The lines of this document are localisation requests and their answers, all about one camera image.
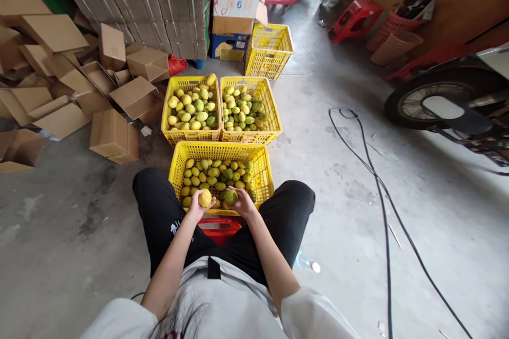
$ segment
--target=black cable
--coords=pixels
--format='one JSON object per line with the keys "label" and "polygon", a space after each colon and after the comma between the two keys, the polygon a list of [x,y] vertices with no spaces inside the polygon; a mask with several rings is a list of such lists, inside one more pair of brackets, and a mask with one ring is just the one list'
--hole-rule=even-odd
{"label": "black cable", "polygon": [[[361,129],[362,142],[364,144],[364,150],[366,151],[366,157],[367,157],[368,163],[364,159],[362,159],[350,147],[350,145],[348,143],[346,143],[344,138],[341,136],[341,133],[339,132],[338,128],[336,127],[336,124],[334,123],[334,119],[332,119],[332,111],[334,111],[334,110],[339,111],[339,114],[341,114],[341,116],[343,118],[357,120],[357,123],[359,124],[359,127]],[[343,114],[344,111],[347,111],[347,112],[351,113],[352,116],[351,117],[346,116],[345,114]],[[381,201],[381,204],[382,204],[383,222],[384,222],[384,225],[385,225],[384,231],[385,231],[385,249],[386,249],[385,252],[386,252],[386,255],[387,255],[387,293],[388,293],[388,301],[387,301],[387,310],[388,310],[388,312],[387,312],[387,319],[388,319],[388,324],[387,324],[387,326],[388,326],[388,330],[389,330],[389,332],[388,332],[389,339],[393,338],[393,336],[392,336],[391,262],[390,262],[390,250],[389,250],[389,234],[388,234],[388,229],[387,229],[387,211],[385,210],[385,204],[384,204],[384,201],[383,201],[383,196],[382,196],[382,192],[380,190],[380,186],[382,186],[382,188],[384,189],[384,191],[385,191],[385,193],[386,193],[386,195],[387,195],[387,197],[389,199],[389,202],[391,203],[391,206],[392,206],[392,209],[394,211],[394,214],[398,218],[398,221],[399,221],[399,224],[401,226],[401,229],[403,229],[403,232],[405,233],[405,236],[407,237],[408,241],[410,242],[410,245],[412,246],[412,249],[414,250],[414,253],[415,253],[417,259],[419,260],[419,263],[420,263],[421,267],[423,268],[423,271],[426,274],[429,282],[431,283],[431,285],[433,286],[433,288],[435,289],[437,294],[440,296],[442,301],[445,303],[445,305],[447,306],[447,308],[449,309],[451,314],[454,316],[456,321],[459,323],[461,328],[463,328],[463,330],[465,331],[467,336],[470,339],[473,339],[472,335],[470,335],[470,333],[468,332],[468,330],[465,327],[465,325],[463,324],[463,322],[456,315],[456,313],[454,312],[452,307],[449,305],[449,303],[447,302],[447,300],[442,295],[442,293],[438,289],[437,285],[435,284],[435,282],[431,278],[430,274],[428,273],[428,270],[426,269],[426,266],[424,265],[423,260],[421,259],[420,255],[419,255],[419,251],[417,250],[417,248],[416,248],[416,246],[414,244],[414,241],[412,240],[412,238],[408,234],[408,231],[407,231],[407,229],[405,227],[405,224],[403,224],[403,221],[401,221],[401,217],[399,216],[398,210],[396,209],[396,206],[394,205],[394,202],[392,201],[392,197],[391,197],[391,194],[389,193],[389,190],[387,189],[387,187],[384,184],[384,182],[382,181],[382,179],[379,177],[378,173],[376,172],[376,170],[375,170],[375,168],[373,166],[373,163],[371,162],[370,153],[369,153],[369,151],[367,149],[366,137],[364,135],[364,127],[362,126],[362,122],[359,119],[359,116],[353,110],[348,109],[348,108],[333,108],[333,109],[329,109],[329,118],[330,118],[330,121],[331,121],[332,125],[334,126],[334,129],[336,130],[336,133],[338,134],[338,136],[342,140],[342,142],[345,144],[345,146],[357,157],[357,159],[359,159],[361,161],[362,164],[364,164],[364,166],[371,172],[371,174],[375,177],[375,180],[376,180],[376,186],[378,188],[378,192],[379,192],[379,196],[380,196],[380,201]]]}
{"label": "black cable", "polygon": [[145,294],[145,291],[142,291],[141,293],[136,294],[135,296],[131,297],[131,300],[135,299],[136,297],[139,297],[140,295]]}

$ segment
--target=red plastic bag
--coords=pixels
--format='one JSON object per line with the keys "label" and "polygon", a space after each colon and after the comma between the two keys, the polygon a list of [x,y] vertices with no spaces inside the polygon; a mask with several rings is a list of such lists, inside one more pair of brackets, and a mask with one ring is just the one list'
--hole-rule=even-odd
{"label": "red plastic bag", "polygon": [[186,69],[187,61],[183,58],[177,58],[175,55],[171,55],[170,58],[168,58],[168,73],[170,73],[170,75],[179,74]]}

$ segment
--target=knee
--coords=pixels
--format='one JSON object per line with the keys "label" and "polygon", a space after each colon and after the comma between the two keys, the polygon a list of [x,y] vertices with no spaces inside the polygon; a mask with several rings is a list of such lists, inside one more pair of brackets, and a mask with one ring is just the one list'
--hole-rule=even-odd
{"label": "knee", "polygon": [[141,171],[139,171],[136,175],[134,175],[133,186],[136,183],[144,183],[149,179],[153,179],[156,176],[160,176],[161,174],[162,172],[160,169],[153,167],[144,168]]}
{"label": "knee", "polygon": [[314,191],[306,184],[299,180],[287,180],[281,187],[290,190],[292,193],[304,198],[314,199]]}

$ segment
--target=white shirt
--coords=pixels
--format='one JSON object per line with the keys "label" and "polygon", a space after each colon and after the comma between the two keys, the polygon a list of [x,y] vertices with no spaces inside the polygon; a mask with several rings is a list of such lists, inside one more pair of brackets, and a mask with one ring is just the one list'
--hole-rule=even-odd
{"label": "white shirt", "polygon": [[[306,287],[283,299],[279,322],[265,286],[232,264],[217,257],[213,259],[221,267],[221,279],[207,279],[207,256],[184,269],[175,298],[180,298],[179,312],[182,312],[182,316],[177,317],[175,332],[182,332],[181,320],[187,322],[188,311],[201,306],[191,319],[191,326],[195,326],[186,336],[196,330],[196,337],[207,339],[354,338],[329,299]],[[166,332],[165,323],[157,324],[153,313],[136,302],[119,298],[103,308],[81,339],[180,337]]]}

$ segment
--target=concrete floor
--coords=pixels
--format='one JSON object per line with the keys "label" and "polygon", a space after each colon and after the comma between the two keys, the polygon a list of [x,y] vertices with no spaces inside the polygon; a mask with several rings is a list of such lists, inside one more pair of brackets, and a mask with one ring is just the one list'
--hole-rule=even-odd
{"label": "concrete floor", "polygon": [[[495,166],[431,133],[403,130],[382,116],[391,88],[365,51],[333,46],[317,26],[318,0],[300,0],[273,22],[292,30],[295,54],[274,84],[283,134],[269,148],[276,186],[306,182],[317,194],[302,251],[322,272],[296,269],[327,295],[363,338],[387,327],[385,253],[379,195],[367,170],[341,144],[327,109],[355,109],[429,272],[475,338],[505,337],[509,326],[509,179]],[[187,73],[237,75],[207,60]],[[337,123],[362,150],[355,123]],[[0,337],[79,337],[109,300],[145,290],[149,261],[131,181],[172,149],[141,137],[142,160],[117,166],[88,150],[90,125],[46,143],[36,169],[0,177]],[[421,271],[392,212],[390,238],[395,337],[466,337]]]}

